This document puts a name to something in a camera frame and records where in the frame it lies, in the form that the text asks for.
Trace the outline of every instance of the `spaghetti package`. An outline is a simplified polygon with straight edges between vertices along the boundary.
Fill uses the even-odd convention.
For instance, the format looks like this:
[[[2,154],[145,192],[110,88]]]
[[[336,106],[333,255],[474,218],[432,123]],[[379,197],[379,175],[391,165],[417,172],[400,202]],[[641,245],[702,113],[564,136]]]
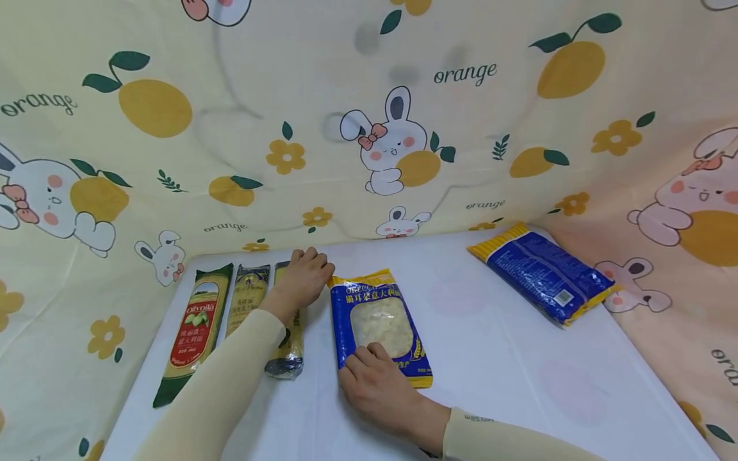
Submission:
[[[468,250],[559,326],[620,289],[523,223]]]
[[[275,283],[289,265],[289,261],[275,266]],[[300,309],[287,327],[287,334],[279,348],[266,363],[264,372],[277,379],[295,379],[303,372],[303,312]]]
[[[423,343],[389,269],[356,279],[333,277],[328,286],[339,369],[358,346],[378,342],[413,387],[431,387]]]
[[[215,349],[232,274],[233,264],[211,272],[197,271],[154,408],[171,403]]]
[[[269,264],[251,268],[238,266],[226,321],[226,338],[261,304],[269,286],[269,270]]]

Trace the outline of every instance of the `barcode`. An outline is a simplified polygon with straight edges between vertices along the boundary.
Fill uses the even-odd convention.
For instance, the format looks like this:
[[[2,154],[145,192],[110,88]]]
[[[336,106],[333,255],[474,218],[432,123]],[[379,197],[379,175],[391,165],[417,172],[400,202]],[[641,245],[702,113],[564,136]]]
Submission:
[[[553,300],[556,301],[561,307],[566,306],[566,303],[571,301],[574,296],[566,290],[561,290]]]

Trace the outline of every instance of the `yellow flower print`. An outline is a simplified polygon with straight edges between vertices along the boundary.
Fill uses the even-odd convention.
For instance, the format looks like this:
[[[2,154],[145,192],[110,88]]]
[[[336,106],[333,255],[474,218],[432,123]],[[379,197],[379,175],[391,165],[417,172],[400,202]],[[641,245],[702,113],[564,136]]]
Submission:
[[[494,229],[497,227],[495,223],[479,223],[476,226],[469,227],[469,230]]]
[[[247,252],[265,252],[269,249],[269,245],[267,243],[247,243],[242,249]]]
[[[10,322],[8,316],[18,312],[23,306],[24,297],[20,293],[5,290],[5,284],[0,280],[0,331],[3,331]]]
[[[107,322],[95,320],[90,325],[90,333],[92,333],[92,339],[87,343],[87,352],[97,353],[100,360],[112,356],[117,345],[125,338],[125,328],[120,326],[119,316],[110,316]]]
[[[560,208],[567,216],[581,215],[587,211],[586,203],[590,200],[590,195],[586,192],[580,192],[575,195],[567,195],[556,204],[556,208]]]
[[[313,211],[303,213],[303,225],[325,227],[333,218],[333,213],[326,212],[323,207],[315,207]]]
[[[592,146],[592,152],[609,150],[614,156],[625,155],[628,149],[639,145],[643,140],[641,134],[632,127],[629,120],[617,120],[610,123],[607,130],[600,131],[592,138],[595,143]]]
[[[420,16],[428,11],[432,0],[390,0],[392,4],[405,4],[405,9],[410,15]]]
[[[266,156],[266,162],[277,167],[277,173],[286,175],[293,169],[302,170],[305,167],[305,148],[301,144],[287,144],[282,139],[275,139],[269,144],[269,149],[272,152]]]
[[[105,449],[105,440],[100,440],[90,448],[88,457],[84,461],[100,461],[103,455],[103,449]]]

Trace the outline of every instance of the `green pasta package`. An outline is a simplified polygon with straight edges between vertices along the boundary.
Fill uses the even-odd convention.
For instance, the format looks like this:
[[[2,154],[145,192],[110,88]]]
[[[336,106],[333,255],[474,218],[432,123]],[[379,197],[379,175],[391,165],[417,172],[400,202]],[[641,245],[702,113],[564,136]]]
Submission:
[[[358,346],[378,342],[413,387],[431,387],[423,343],[389,269],[355,279],[333,277],[328,286],[339,369]]]
[[[198,367],[215,349],[233,264],[210,272],[197,271],[187,309],[174,340],[154,408],[172,403]]]

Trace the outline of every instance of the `clear plastic window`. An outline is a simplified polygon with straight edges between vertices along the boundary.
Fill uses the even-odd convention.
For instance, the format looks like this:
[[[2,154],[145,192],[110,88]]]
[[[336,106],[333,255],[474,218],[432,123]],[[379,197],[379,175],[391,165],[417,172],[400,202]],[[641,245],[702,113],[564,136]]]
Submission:
[[[413,329],[399,298],[363,302],[351,309],[356,346],[378,342],[392,358],[402,357],[413,346]]]

